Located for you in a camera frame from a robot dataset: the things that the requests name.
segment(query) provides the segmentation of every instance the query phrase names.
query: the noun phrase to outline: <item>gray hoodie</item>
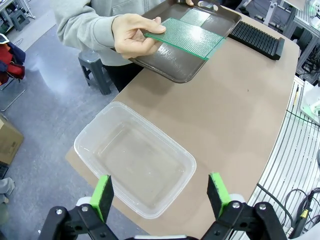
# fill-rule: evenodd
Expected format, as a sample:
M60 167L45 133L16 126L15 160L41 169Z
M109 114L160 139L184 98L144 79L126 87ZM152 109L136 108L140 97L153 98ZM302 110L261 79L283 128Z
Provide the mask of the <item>gray hoodie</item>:
M130 61L111 50L115 45L111 25L117 15L142 15L163 0L51 0L57 35L63 44L96 51L104 65Z

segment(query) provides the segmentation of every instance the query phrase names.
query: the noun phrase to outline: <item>yellow label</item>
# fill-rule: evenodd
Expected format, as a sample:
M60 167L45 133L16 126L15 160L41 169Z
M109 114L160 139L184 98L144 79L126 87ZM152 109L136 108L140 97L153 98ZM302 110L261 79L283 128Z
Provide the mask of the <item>yellow label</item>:
M308 214L308 210L306 209L306 210L303 211L303 213L300 215L300 217L306 218L307 214Z

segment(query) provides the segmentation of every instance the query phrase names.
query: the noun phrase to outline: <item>transparent plastic box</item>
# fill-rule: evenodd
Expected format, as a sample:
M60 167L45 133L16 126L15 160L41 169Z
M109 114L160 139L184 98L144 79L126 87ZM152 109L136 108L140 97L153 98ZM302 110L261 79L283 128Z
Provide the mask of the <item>transparent plastic box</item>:
M115 195L146 219L158 218L196 170L195 158L121 102L112 102L74 141L98 177L111 175Z

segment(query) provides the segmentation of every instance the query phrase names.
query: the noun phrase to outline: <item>metal baking tray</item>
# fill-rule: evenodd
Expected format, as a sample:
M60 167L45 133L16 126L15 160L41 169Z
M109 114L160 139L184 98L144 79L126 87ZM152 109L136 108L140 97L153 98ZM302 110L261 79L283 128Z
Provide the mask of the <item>metal baking tray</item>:
M191 9L203 11L210 16L201 27L225 38L242 18L241 15L223 8L213 0L193 0L193 3L194 6L188 6L185 0L166 0L142 16L148 19L161 17L162 21L168 18L179 20ZM213 6L204 7L208 4L216 5L218 9L214 11ZM163 43L153 55L139 56L130 60L179 84L192 80L206 63L205 60L166 43Z

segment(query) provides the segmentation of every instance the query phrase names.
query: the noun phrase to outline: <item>stool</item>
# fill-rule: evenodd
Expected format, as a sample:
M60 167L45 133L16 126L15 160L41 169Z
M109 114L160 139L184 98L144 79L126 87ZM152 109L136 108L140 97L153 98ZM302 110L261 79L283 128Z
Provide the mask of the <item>stool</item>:
M11 13L10 18L12 20L13 26L19 32L21 32L21 30L24 29L24 27L30 23L30 20L20 9Z
M102 95L110 94L111 83L107 82L108 77L103 73L102 69L104 65L101 62L100 56L92 50L86 50L79 53L78 59L88 86L91 85L89 74L92 73Z

